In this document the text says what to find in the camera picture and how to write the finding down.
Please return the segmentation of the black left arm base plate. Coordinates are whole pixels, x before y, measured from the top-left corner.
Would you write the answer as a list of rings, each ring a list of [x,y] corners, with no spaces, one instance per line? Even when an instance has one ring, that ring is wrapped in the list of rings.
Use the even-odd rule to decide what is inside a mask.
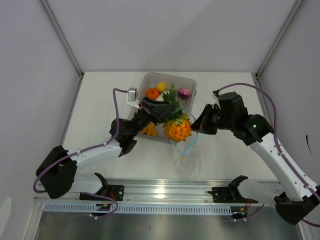
[[[105,200],[102,197],[108,197],[116,201],[122,201],[125,193],[124,185],[109,185],[109,187],[103,186],[97,193],[92,196],[86,193],[80,193],[79,199],[82,201],[102,201]]]

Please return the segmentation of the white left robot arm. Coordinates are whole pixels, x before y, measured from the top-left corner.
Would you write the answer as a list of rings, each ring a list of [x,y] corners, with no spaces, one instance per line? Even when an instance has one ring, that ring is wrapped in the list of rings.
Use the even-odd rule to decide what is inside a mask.
[[[117,117],[110,128],[110,138],[100,144],[80,150],[54,147],[36,170],[36,181],[43,186],[41,193],[58,199],[67,193],[82,193],[103,200],[108,196],[109,185],[99,173],[81,174],[79,171],[104,160],[122,157],[136,145],[135,137],[150,123],[162,124],[177,109],[177,103],[143,98],[132,119]]]

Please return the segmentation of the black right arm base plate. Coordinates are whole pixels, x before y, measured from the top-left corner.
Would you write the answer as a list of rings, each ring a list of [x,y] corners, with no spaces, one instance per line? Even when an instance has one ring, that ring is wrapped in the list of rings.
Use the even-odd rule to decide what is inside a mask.
[[[242,197],[237,189],[229,187],[212,187],[208,192],[212,196],[214,203],[235,203],[235,204],[245,204],[245,203],[258,203],[254,199],[246,199]]]

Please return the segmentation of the toy pineapple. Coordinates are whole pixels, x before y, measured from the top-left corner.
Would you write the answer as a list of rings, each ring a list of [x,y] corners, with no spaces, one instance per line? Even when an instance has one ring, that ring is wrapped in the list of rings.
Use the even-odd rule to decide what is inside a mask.
[[[175,85],[172,83],[169,90],[162,94],[165,104],[177,105],[178,108],[167,118],[163,123],[164,133],[169,140],[179,142],[185,142],[186,139],[191,136],[191,122],[190,118],[180,106],[180,101],[177,100],[178,91]]]

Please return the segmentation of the clear zip top bag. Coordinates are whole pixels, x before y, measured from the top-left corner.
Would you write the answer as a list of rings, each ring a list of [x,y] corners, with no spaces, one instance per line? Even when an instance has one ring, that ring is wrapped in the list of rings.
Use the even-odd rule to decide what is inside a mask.
[[[184,182],[194,182],[198,179],[201,171],[202,160],[197,141],[197,132],[192,132],[185,141],[170,140],[174,149],[174,169],[179,179]]]

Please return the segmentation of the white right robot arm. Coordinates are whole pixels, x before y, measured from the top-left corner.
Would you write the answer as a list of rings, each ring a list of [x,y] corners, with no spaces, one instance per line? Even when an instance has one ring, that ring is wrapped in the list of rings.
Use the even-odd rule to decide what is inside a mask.
[[[238,176],[228,185],[232,201],[250,199],[266,204],[291,225],[298,224],[319,205],[319,185],[289,155],[277,149],[275,130],[262,115],[249,114],[236,92],[220,95],[218,104],[207,104],[191,128],[206,135],[215,135],[218,130],[231,131],[266,163],[279,182],[275,187]]]

